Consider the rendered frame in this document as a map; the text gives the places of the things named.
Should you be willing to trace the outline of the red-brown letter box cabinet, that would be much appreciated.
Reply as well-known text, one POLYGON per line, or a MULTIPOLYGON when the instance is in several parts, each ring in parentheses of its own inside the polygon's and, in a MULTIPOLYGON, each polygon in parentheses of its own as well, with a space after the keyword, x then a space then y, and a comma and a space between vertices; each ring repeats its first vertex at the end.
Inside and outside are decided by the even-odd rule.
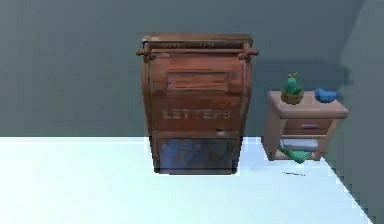
POLYGON ((153 33, 136 54, 154 171, 237 172, 252 93, 249 34, 153 33))

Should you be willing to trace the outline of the green potted plant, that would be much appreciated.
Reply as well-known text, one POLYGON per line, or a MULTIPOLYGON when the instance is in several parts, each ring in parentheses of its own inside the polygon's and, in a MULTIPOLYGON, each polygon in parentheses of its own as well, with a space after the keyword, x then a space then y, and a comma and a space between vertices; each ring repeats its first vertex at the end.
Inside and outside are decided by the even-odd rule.
POLYGON ((303 99, 304 91, 297 83, 297 73, 289 74, 281 92, 281 100, 290 105, 297 105, 303 99))

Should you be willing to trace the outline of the white book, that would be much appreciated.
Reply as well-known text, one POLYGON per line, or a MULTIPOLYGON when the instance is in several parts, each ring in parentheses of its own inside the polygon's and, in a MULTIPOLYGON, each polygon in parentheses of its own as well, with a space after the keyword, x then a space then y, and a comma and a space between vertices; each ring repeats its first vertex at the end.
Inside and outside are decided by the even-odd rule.
POLYGON ((315 151, 318 141, 316 139, 281 139, 280 147, 283 150, 315 151))

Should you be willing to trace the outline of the green book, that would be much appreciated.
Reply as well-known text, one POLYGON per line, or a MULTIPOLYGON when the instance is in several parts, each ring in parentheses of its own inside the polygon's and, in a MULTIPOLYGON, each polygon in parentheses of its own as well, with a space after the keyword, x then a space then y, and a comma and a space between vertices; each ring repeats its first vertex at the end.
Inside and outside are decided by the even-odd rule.
POLYGON ((295 161, 298 164, 302 164, 307 158, 309 158, 311 156, 311 152, 306 152, 306 151, 280 149, 280 152, 282 152, 289 159, 295 161))

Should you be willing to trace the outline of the brown wooden side table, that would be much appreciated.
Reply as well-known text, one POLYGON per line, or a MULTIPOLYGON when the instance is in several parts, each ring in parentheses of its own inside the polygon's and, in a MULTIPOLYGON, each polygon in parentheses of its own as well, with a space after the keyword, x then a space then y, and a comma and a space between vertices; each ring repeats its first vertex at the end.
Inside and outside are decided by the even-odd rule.
POLYGON ((268 112, 264 124, 262 144, 269 161, 288 160, 278 150, 281 139, 315 139, 316 151, 309 160, 319 161, 326 152, 340 121, 348 116, 348 109, 339 101, 323 104, 315 99, 314 91, 305 91, 297 105, 286 104, 281 100, 280 91, 270 91, 268 112))

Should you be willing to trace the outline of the blue bowl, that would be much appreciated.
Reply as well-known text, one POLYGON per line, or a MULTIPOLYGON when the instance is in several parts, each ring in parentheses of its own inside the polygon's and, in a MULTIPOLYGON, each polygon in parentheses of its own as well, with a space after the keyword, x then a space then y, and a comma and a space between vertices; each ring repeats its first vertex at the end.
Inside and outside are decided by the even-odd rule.
POLYGON ((315 90, 315 99, 320 103, 331 103, 338 97, 335 91, 327 91, 321 88, 315 90))

